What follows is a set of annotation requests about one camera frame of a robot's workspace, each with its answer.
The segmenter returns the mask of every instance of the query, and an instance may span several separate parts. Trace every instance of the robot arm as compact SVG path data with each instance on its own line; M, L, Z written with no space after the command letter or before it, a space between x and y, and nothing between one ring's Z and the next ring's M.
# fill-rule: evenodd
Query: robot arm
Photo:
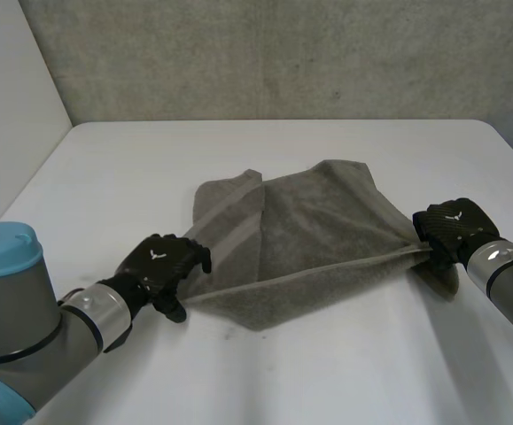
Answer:
M177 285L198 264L211 272L207 248L153 235L112 278L57 302L34 230L0 223L0 425L24 423L98 355L124 344L145 305L184 321Z
M414 214L431 260L441 268L462 263L470 279L513 324L513 243L500 237L486 214L469 199L430 205Z

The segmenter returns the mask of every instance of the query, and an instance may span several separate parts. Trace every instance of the concrete wall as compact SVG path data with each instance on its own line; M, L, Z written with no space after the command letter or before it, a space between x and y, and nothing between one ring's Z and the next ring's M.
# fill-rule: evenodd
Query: concrete wall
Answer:
M71 128L16 0L0 0L0 216Z
M74 123L470 118L513 147L513 0L20 0Z

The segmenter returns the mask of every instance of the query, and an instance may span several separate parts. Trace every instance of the table surface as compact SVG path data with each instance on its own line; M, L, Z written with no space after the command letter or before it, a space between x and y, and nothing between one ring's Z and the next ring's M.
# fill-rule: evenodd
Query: table surface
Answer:
M151 233L184 233L201 182L326 158L367 163L404 214L470 197L513 241L513 151L471 120L92 123L3 220L37 231L57 295L112 275ZM151 308L33 423L513 424L513 328L461 273L455 301L411 272L253 333Z

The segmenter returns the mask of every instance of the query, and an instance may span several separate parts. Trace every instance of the gray towel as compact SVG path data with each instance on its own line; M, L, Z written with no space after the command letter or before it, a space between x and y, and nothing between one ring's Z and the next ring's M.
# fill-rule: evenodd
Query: gray towel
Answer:
M336 303L429 258L411 221L357 162L327 160L267 182L248 170L204 183L193 223L186 237L211 248L213 272L192 273L178 297L253 330Z

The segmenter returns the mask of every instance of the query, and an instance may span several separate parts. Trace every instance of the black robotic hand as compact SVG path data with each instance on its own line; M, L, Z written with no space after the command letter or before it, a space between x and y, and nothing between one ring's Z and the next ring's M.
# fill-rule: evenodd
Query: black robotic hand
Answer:
M185 237L152 235L122 261L116 273L135 276L154 308L180 323L185 321L187 313L177 300L177 286L198 264L205 273L211 273L208 248Z
M413 222L420 240L433 249L431 261L438 269L455 263L466 267L476 249L501 239L485 212L467 198L430 205L427 211L416 212Z

